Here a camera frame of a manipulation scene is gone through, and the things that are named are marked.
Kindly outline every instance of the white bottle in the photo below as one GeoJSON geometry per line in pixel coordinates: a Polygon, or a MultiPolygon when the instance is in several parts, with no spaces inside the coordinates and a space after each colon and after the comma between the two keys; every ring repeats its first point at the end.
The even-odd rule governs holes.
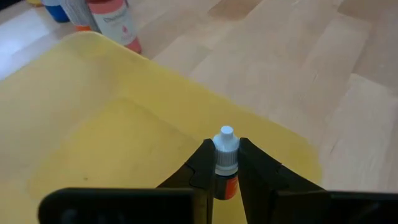
{"type": "Polygon", "coordinates": [[[216,147],[216,180],[214,197],[220,200],[231,199],[238,189],[238,149],[239,139],[234,129],[223,126],[214,136],[216,147]]]}

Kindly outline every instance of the bottle label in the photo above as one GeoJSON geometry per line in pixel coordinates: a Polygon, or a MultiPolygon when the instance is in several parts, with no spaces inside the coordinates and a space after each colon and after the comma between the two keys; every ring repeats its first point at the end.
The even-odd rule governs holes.
{"type": "Polygon", "coordinates": [[[238,189],[238,176],[227,180],[225,190],[225,200],[231,199],[238,189]]]}
{"type": "Polygon", "coordinates": [[[89,4],[89,7],[100,31],[106,37],[121,45],[129,45],[136,38],[132,16],[124,0],[89,4]]]}
{"type": "Polygon", "coordinates": [[[42,4],[45,6],[59,6],[60,0],[42,0],[42,4]]]}

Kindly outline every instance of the yellow tray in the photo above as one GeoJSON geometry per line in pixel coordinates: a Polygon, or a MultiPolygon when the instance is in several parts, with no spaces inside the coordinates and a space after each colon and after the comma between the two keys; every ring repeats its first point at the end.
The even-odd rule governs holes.
{"type": "MultiPolygon", "coordinates": [[[[304,138],[94,32],[62,40],[0,82],[0,223],[37,223],[63,187],[156,187],[222,125],[318,182],[304,138]]],[[[241,196],[213,223],[245,223],[241,196]]]]}

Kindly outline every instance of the wooden floor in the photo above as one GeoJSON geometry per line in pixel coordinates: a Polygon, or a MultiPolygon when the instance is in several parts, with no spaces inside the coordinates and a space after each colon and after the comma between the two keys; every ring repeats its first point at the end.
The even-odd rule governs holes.
{"type": "MultiPolygon", "coordinates": [[[[132,0],[143,55],[314,144],[323,187],[398,192],[398,1],[132,0]]],[[[0,78],[74,32],[0,12],[0,78]]]]}

